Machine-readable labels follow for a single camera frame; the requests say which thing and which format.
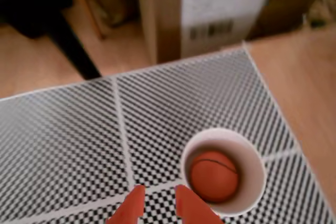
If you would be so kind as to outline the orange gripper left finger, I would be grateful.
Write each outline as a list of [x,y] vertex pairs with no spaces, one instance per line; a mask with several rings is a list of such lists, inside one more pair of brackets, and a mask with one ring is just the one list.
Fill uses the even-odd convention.
[[135,224],[144,214],[145,186],[137,185],[125,197],[106,224]]

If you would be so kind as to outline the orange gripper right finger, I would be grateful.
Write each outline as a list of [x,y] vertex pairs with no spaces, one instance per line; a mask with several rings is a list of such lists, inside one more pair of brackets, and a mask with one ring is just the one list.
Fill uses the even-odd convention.
[[176,215],[182,219],[182,223],[215,224],[223,223],[210,207],[192,190],[184,185],[175,187]]

